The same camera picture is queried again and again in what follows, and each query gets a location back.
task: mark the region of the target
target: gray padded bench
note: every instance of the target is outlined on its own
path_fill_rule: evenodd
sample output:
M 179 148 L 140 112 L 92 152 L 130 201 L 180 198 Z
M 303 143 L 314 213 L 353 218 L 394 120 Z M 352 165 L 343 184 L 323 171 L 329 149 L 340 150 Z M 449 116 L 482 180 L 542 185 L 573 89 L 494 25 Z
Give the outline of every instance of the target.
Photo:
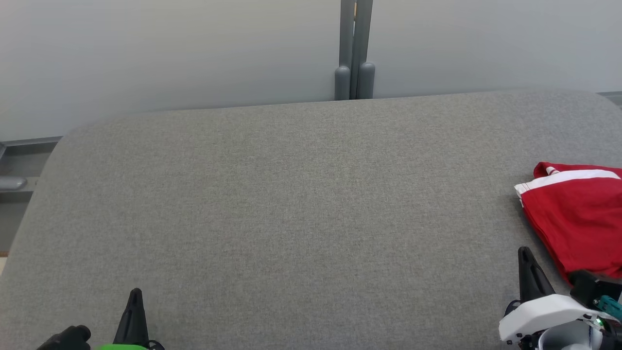
M 52 153 L 0 277 L 0 348 L 129 291 L 167 349 L 497 349 L 517 249 L 568 288 L 513 186 L 622 167 L 622 113 L 518 90 L 134 115 Z

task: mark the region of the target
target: red shirt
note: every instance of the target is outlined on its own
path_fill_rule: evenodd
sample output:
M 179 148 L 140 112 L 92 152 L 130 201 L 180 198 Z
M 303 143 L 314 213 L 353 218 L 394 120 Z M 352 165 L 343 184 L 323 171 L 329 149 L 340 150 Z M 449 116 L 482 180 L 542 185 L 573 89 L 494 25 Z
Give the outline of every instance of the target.
M 541 162 L 534 177 L 514 188 L 563 276 L 622 278 L 622 169 Z

